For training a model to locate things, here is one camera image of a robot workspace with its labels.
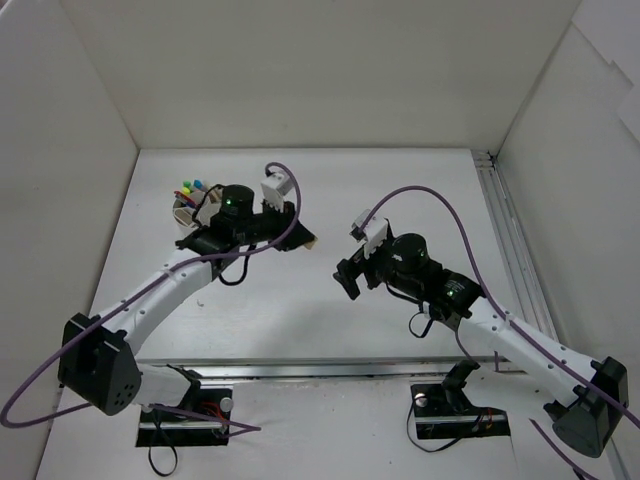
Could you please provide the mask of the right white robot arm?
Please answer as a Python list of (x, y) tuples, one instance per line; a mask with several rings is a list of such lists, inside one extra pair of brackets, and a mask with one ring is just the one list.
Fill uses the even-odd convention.
[(419, 234), (351, 235), (362, 245), (334, 275), (351, 299), (359, 296), (357, 280), (363, 277), (369, 289), (383, 285), (391, 295), (426, 307), (430, 321), (485, 343), (551, 393), (543, 409), (566, 445), (591, 458), (603, 453), (628, 404), (622, 363), (612, 357), (597, 361), (499, 314), (478, 283), (431, 259)]

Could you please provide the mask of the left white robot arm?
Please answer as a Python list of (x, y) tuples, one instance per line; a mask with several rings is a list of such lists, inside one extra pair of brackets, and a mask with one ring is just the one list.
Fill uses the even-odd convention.
[(89, 318), (74, 315), (65, 325), (58, 366), (60, 383), (108, 416), (130, 404), (166, 409), (191, 418), (200, 406), (201, 378), (175, 366), (138, 364), (136, 355), (156, 328), (194, 293), (208, 286), (239, 257), (274, 248), (290, 251), (314, 242), (286, 200), (296, 183), (262, 181), (262, 210), (243, 185), (222, 190), (218, 211), (177, 241), (168, 262), (149, 283), (110, 311)]

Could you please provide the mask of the red gel pen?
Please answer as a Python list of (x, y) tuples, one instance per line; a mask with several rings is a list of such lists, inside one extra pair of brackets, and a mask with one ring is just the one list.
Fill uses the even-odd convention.
[(182, 191), (175, 190), (174, 197), (175, 197), (175, 200), (179, 202), (181, 205), (187, 206), (189, 208), (196, 207), (196, 203), (188, 195), (184, 194)]

